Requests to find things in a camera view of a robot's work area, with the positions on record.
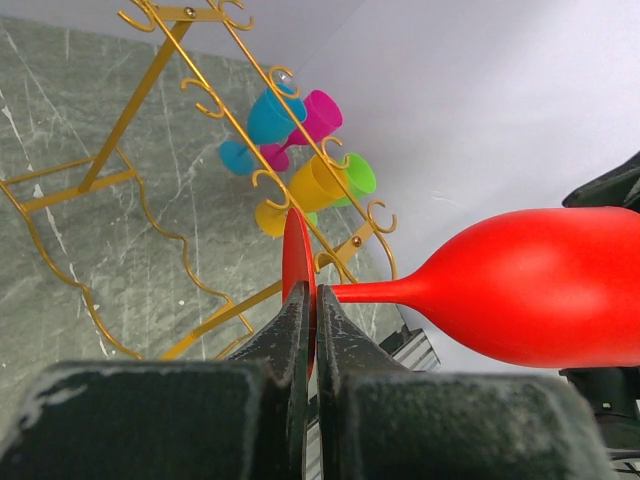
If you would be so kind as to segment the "orange wine glass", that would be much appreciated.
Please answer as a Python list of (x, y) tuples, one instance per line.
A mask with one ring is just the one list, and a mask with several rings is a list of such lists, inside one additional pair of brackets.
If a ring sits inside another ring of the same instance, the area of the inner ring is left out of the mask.
[[(288, 189), (294, 200), (305, 213), (313, 213), (331, 206), (346, 196), (341, 184), (334, 178), (347, 184), (346, 170), (327, 167), (323, 160), (315, 155), (307, 161), (292, 177)], [(255, 210), (256, 223), (263, 232), (277, 238), (283, 235), (286, 213), (267, 204), (260, 203)]]

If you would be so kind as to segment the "red wine glass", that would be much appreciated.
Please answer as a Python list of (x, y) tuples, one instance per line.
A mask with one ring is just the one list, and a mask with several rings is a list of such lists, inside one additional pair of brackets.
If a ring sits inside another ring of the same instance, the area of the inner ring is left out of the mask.
[(616, 207), (503, 213), (461, 231), (412, 274), (339, 284), (343, 303), (400, 304), (467, 348), (518, 366), (638, 365), (590, 326), (602, 291), (639, 299), (639, 216)]

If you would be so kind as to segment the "green wine glass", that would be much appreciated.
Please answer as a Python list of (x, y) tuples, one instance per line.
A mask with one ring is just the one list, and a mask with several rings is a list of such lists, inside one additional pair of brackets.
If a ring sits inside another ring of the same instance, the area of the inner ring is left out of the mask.
[(375, 172), (366, 159), (353, 152), (347, 153), (342, 162), (349, 161), (345, 169), (348, 180), (348, 189), (357, 200), (374, 193), (377, 189)]

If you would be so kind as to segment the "pink wine glass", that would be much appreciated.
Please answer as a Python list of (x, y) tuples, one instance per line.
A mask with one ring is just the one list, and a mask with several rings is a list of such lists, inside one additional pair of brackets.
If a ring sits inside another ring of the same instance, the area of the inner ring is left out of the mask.
[[(302, 126), (314, 143), (335, 132), (343, 124), (343, 115), (336, 101), (322, 90), (313, 90), (304, 99), (307, 118)], [(296, 127), (282, 144), (265, 145), (260, 153), (273, 170), (284, 172), (289, 168), (290, 160), (286, 150), (290, 146), (307, 145), (308, 141), (302, 131)]]

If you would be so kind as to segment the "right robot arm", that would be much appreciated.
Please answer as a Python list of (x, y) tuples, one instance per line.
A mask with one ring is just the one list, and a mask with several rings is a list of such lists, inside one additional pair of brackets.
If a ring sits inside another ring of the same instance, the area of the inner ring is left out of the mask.
[[(609, 208), (639, 212), (639, 155), (572, 190), (565, 208)], [(608, 344), (639, 344), (639, 299), (622, 281), (602, 291), (590, 326)], [(559, 372), (591, 407), (611, 468), (620, 479), (639, 477), (639, 366), (600, 365)]]

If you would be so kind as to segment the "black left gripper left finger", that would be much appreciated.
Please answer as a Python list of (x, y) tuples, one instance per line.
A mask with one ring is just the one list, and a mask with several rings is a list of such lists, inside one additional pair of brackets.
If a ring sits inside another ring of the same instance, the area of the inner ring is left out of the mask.
[(310, 288), (222, 361), (45, 369), (1, 443), (5, 479), (300, 479)]

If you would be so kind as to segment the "blue wine glass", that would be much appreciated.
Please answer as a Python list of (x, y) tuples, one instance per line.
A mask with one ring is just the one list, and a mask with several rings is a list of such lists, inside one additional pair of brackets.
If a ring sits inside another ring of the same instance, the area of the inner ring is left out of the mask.
[[(267, 87), (253, 104), (246, 127), (250, 140), (261, 146), (281, 142), (293, 132), (296, 124)], [(249, 175), (254, 170), (253, 156), (246, 143), (225, 141), (219, 146), (218, 154), (223, 165), (236, 175)]]

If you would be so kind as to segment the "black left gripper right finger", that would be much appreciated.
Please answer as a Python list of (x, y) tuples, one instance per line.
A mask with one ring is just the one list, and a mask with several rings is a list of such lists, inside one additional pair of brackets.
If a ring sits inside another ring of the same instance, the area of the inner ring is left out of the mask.
[(327, 479), (611, 479), (588, 404), (544, 376), (414, 372), (317, 293)]

